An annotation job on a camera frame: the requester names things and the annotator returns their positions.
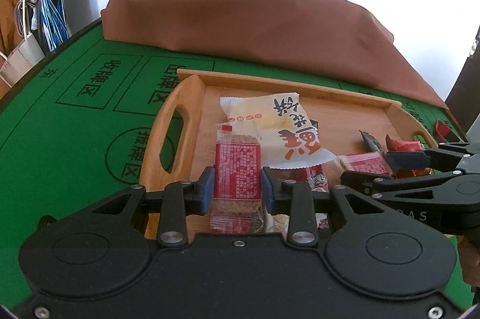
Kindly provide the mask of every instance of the green felt table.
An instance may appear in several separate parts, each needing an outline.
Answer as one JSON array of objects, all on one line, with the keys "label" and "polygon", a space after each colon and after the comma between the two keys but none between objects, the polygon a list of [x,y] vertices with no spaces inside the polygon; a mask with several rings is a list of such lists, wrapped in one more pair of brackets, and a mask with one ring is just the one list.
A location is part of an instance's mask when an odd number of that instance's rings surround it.
[{"label": "green felt table", "polygon": [[[401,101],[432,132],[448,123],[440,108],[311,74],[157,47],[106,41],[100,22],[72,37],[0,100],[0,304],[30,289],[18,266],[23,240],[39,218],[62,218],[126,184],[138,182],[146,139],[177,68],[220,71],[351,90]],[[182,129],[176,116],[160,155],[168,170]],[[457,264],[446,293],[470,305]]]}]

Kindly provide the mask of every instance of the red snack package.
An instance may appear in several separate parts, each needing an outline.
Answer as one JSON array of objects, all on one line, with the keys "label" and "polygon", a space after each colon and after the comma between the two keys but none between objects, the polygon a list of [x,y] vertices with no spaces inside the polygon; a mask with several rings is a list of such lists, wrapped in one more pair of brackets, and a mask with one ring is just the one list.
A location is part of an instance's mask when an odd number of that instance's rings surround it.
[{"label": "red snack package", "polygon": [[379,152],[366,152],[357,155],[340,155],[338,157],[342,167],[350,171],[363,173],[391,175],[392,170]]},{"label": "red snack package", "polygon": [[462,141],[442,120],[435,121],[433,136],[439,143],[459,143]]},{"label": "red snack package", "polygon": [[[389,135],[385,137],[385,143],[387,145],[388,151],[401,151],[401,152],[413,152],[413,151],[422,151],[425,149],[422,143],[419,141],[411,140],[396,140],[392,139]],[[398,178],[410,178],[410,177],[419,177],[421,175],[431,174],[431,169],[423,170],[399,170],[397,172]]]},{"label": "red snack package", "polygon": [[253,233],[262,229],[262,220],[260,144],[251,136],[233,135],[230,125],[219,125],[210,227]]},{"label": "red snack package", "polygon": [[389,135],[385,137],[385,143],[388,151],[408,152],[422,151],[424,149],[423,144],[418,141],[411,140],[407,142],[405,140],[396,140],[392,139]]},{"label": "red snack package", "polygon": [[313,191],[328,192],[328,180],[322,165],[296,169],[295,179],[300,182],[308,182]]}]

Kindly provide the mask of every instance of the white snack bag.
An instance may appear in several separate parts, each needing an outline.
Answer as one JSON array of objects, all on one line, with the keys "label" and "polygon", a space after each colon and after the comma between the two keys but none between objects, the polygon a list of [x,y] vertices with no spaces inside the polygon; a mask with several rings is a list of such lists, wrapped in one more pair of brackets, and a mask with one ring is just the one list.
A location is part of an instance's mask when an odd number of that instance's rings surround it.
[{"label": "white snack bag", "polygon": [[297,93],[238,98],[222,97],[220,106],[234,134],[260,141],[262,166],[300,169],[331,161],[335,155],[320,145]]}]

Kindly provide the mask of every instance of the snack package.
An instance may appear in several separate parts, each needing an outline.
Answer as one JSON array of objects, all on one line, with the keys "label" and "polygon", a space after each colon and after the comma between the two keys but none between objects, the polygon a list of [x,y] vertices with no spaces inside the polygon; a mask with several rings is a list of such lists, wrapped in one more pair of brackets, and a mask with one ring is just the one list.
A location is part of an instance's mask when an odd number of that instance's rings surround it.
[{"label": "snack package", "polygon": [[[405,141],[405,140],[396,140],[392,139],[388,134],[385,137],[385,142],[387,145],[388,151],[422,151],[425,149],[422,143],[419,141]],[[399,170],[396,172],[398,178],[411,178],[419,177],[422,175],[427,175],[432,173],[432,169],[422,169],[422,170]]]},{"label": "snack package", "polygon": [[463,142],[455,132],[448,125],[442,121],[437,120],[433,125],[433,136],[439,143],[460,143]]},{"label": "snack package", "polygon": [[299,182],[308,182],[310,189],[316,192],[328,192],[328,180],[322,165],[296,169],[294,178]]},{"label": "snack package", "polygon": [[357,155],[340,155],[338,161],[345,170],[363,173],[391,175],[392,170],[380,152],[367,152]]},{"label": "snack package", "polygon": [[380,144],[380,142],[375,139],[372,135],[370,135],[368,132],[365,131],[360,131],[361,136],[363,137],[363,141],[365,144],[368,146],[370,151],[378,151],[381,154],[383,153],[383,147]]},{"label": "snack package", "polygon": [[297,93],[263,97],[222,97],[220,106],[234,134],[259,140],[262,166],[299,169],[331,161],[335,155],[322,148],[318,130],[299,103]]},{"label": "snack package", "polygon": [[252,136],[233,134],[231,125],[217,126],[210,227],[220,233],[255,233],[263,227],[260,144]]}]

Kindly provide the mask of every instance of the rectangular outline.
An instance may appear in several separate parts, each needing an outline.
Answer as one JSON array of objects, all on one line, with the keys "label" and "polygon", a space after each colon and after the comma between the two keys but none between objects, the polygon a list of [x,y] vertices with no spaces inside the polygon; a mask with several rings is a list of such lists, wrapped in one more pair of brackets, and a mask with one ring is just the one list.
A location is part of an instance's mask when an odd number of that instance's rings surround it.
[{"label": "rectangular outline", "polygon": [[120,97],[120,99],[118,100],[117,102],[117,105],[115,105],[115,107],[113,108],[113,112],[117,112],[117,113],[130,113],[130,114],[140,114],[142,116],[151,116],[151,117],[156,117],[158,115],[158,112],[153,114],[153,113],[141,113],[141,112],[132,112],[132,111],[128,111],[128,110],[117,110],[117,106],[121,103],[121,101],[123,100],[123,97],[125,97],[126,93],[130,90],[130,87],[131,85],[134,84],[135,80],[137,79],[137,77],[140,75],[140,73],[143,71],[143,69],[145,68],[145,66],[149,63],[149,61],[152,59],[152,58],[170,58],[170,59],[185,59],[185,60],[199,60],[201,62],[211,62],[213,63],[213,66],[212,66],[212,70],[214,70],[215,68],[215,64],[217,63],[216,61],[212,61],[212,60],[209,60],[209,59],[192,59],[192,58],[184,58],[184,57],[179,57],[179,56],[150,56],[148,58],[148,60],[145,62],[145,64],[142,66],[142,68],[140,69],[140,71],[138,71],[138,73],[135,75],[135,78],[130,82],[130,84],[128,85],[127,89],[125,90],[125,92],[122,94],[122,96]]},{"label": "rectangular outline", "polygon": [[[67,102],[59,102],[59,99],[63,97],[63,95],[70,89],[70,87],[77,81],[78,78],[80,78],[80,76],[82,76],[82,74],[88,70],[88,68],[90,68],[90,66],[95,62],[97,61],[97,59],[100,57],[100,56],[128,56],[128,57],[137,57],[138,60],[137,62],[132,66],[132,68],[130,68],[130,70],[128,71],[128,73],[124,76],[124,78],[121,80],[121,82],[118,84],[117,88],[114,90],[114,92],[111,94],[111,96],[109,97],[108,101],[106,102],[106,104],[104,105],[104,107],[100,108],[98,106],[86,106],[86,105],[79,105],[79,104],[70,104],[70,103],[67,103]],[[100,55],[98,55],[95,59],[93,59],[93,61],[85,68],[85,70],[83,70],[74,80],[72,83],[70,83],[70,86],[67,87],[67,89],[60,95],[60,97],[57,98],[57,100],[55,101],[56,104],[59,104],[59,105],[68,105],[68,106],[79,106],[80,108],[89,108],[89,109],[97,109],[97,110],[104,110],[107,105],[110,103],[111,99],[113,98],[113,96],[115,95],[115,93],[117,93],[118,89],[120,88],[120,86],[122,86],[123,82],[125,81],[125,79],[130,75],[130,73],[133,71],[133,69],[138,65],[138,63],[140,62],[140,60],[143,59],[143,56],[142,55],[117,55],[117,54],[111,54],[111,53],[102,53]]]}]

